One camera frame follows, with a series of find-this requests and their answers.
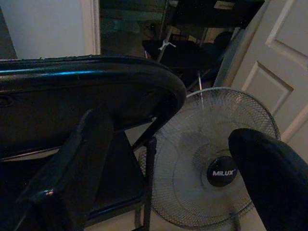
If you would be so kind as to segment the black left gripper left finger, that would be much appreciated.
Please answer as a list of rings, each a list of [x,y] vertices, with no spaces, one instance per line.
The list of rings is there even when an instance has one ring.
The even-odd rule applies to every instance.
[[[17,199],[14,230],[24,230],[30,217],[42,230],[84,230],[113,131],[108,113],[99,109],[86,112],[69,139]]]

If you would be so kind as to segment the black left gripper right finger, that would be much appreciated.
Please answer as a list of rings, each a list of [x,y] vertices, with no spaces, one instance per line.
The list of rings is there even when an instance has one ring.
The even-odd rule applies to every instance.
[[[254,129],[235,129],[228,145],[265,229],[306,231],[307,163],[285,142]]]

